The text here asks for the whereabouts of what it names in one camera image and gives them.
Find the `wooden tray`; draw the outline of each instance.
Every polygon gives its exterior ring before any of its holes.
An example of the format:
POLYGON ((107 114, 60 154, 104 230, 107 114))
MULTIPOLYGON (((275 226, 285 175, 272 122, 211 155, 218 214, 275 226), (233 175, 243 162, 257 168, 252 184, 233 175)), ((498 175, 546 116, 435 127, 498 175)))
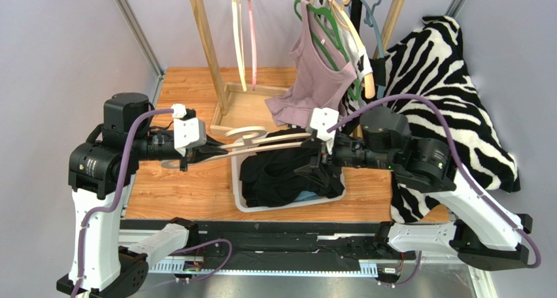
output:
POLYGON ((224 83, 224 92, 229 103, 228 113, 223 115, 217 104, 211 120, 211 135, 224 137, 232 129, 247 126, 263 126, 268 132, 287 129, 286 125, 275 125, 265 104, 266 99, 283 96, 287 90, 288 88, 257 86, 256 91, 248 89, 244 92, 240 83, 224 83))

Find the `zebra print fabric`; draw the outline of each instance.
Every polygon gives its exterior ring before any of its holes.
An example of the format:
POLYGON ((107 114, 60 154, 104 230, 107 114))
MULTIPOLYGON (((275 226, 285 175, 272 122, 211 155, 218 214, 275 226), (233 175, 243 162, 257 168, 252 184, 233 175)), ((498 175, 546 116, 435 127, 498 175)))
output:
MULTIPOLYGON (((462 31, 454 19, 423 17, 414 30, 388 50, 386 95, 413 93, 430 99, 447 119, 462 162, 488 190, 518 191, 516 160, 501 147, 493 123, 480 102, 463 59, 462 31)), ((435 114, 418 101, 387 105, 408 117, 412 134, 447 141, 435 114)), ((439 203, 393 181, 391 217, 410 223, 423 218, 439 203)))

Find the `green hanger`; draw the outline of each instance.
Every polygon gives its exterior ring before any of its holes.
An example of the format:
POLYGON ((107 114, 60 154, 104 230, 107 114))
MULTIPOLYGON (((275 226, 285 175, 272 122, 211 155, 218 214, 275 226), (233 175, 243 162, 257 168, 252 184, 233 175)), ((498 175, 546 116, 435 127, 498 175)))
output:
MULTIPOLYGON (((294 12, 296 13, 296 16, 298 16, 298 18, 300 20, 302 20, 302 16, 298 12, 298 9, 297 9, 298 4, 300 4, 300 3, 301 3, 301 0, 295 0, 294 1, 294 12)), ((329 39, 331 40, 331 43, 335 46, 335 48, 337 50, 341 51, 341 53, 343 54, 346 62, 349 62, 350 59, 348 58, 348 55, 346 54, 346 50, 345 50, 345 48, 344 48, 344 46, 341 42, 341 37, 339 35, 339 29, 338 29, 338 26, 337 26, 337 21, 336 21, 335 17, 333 16, 333 13, 331 12, 331 10, 326 8, 326 7, 316 8, 311 4, 308 4, 307 6, 308 6, 309 10, 311 10, 314 13, 315 20, 317 21, 317 23, 319 24, 321 29, 323 29, 325 34, 329 37, 329 39), (335 33, 334 38, 331 35, 331 33, 328 31, 328 29, 325 28, 325 26, 323 25, 323 23, 319 19, 318 15, 325 16, 325 18, 329 21, 329 23, 331 24, 331 28, 332 28, 333 32, 335 33)), ((337 64, 335 64, 335 62, 333 61, 333 59, 331 58, 331 56, 329 55, 329 53, 327 52, 327 50, 325 49, 325 47, 323 46, 323 44, 321 43, 319 38, 311 30, 310 30, 310 33, 311 33, 311 39, 313 41, 315 41, 315 43, 317 44, 319 49, 321 49, 323 54, 325 54, 325 57, 327 58, 329 63, 331 63, 331 66, 333 67, 333 69, 335 69, 335 71, 339 71, 339 68, 337 67, 337 64)), ((357 78, 354 81, 354 89, 356 90, 356 93, 352 92, 352 90, 350 90, 350 88, 349 88, 348 89, 348 94, 350 94, 350 96, 353 100, 357 101, 360 98, 360 94, 361 94, 360 81, 357 78)))

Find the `robotic arm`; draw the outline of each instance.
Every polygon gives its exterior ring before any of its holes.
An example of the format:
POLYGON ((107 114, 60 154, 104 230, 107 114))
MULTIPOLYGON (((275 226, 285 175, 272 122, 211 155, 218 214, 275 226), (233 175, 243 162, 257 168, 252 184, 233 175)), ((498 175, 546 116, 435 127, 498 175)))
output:
MULTIPOLYGON (((140 161, 177 159, 180 170, 187 171, 190 163, 228 154, 222 148, 224 144, 207 136, 205 124, 195 117, 195 111, 183 105, 172 106, 174 131, 167 127, 153 130, 146 119, 134 136, 128 136, 132 123, 150 108, 154 107, 143 94, 115 95, 105 103, 104 123, 71 154, 69 184, 76 207, 76 250, 70 273, 57 282, 57 289, 63 293, 89 291, 90 297, 128 297, 142 286, 149 266, 175 250, 199 244, 197 224, 174 218, 142 242, 118 247, 120 215, 129 196, 131 176, 139 169, 140 161), (99 134, 101 141, 96 140, 99 134), (120 165, 126 139, 133 142, 129 163, 122 164, 127 165, 124 172, 120 165), (114 211, 91 215, 93 209, 112 206, 122 174, 124 189, 114 211), (91 218, 82 227, 88 212, 91 218), (88 234, 81 238, 84 229, 88 234), (79 262, 84 257, 86 264, 80 271, 79 262)), ((297 173, 328 186, 329 167, 388 169, 402 186, 437 199, 460 218, 444 224, 381 223, 375 243, 398 252, 456 254, 463 262, 488 271, 527 266, 528 249, 520 244, 520 235, 484 199, 479 199, 452 162, 446 144, 412 137, 406 117, 389 108, 377 107, 362 115, 362 139, 336 131, 328 133, 326 129, 337 120, 337 111, 314 110, 307 127, 311 137, 302 146, 319 147, 322 151, 297 173)), ((497 204, 488 193, 484 194, 497 204)), ((531 217, 504 212, 530 233, 531 217)))

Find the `metal floor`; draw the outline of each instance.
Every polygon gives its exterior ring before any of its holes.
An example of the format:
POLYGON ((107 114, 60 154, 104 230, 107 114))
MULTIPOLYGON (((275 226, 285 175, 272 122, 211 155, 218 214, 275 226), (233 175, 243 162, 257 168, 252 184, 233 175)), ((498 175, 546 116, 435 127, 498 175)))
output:
MULTIPOLYGON (((401 280, 413 271, 405 264, 401 280)), ((171 280, 170 274, 149 274, 142 288, 171 280)), ((388 289, 365 278, 291 277, 291 276, 219 276, 206 281, 168 284, 137 293, 134 298, 476 298, 472 279, 464 264, 424 264, 406 286, 388 289)))

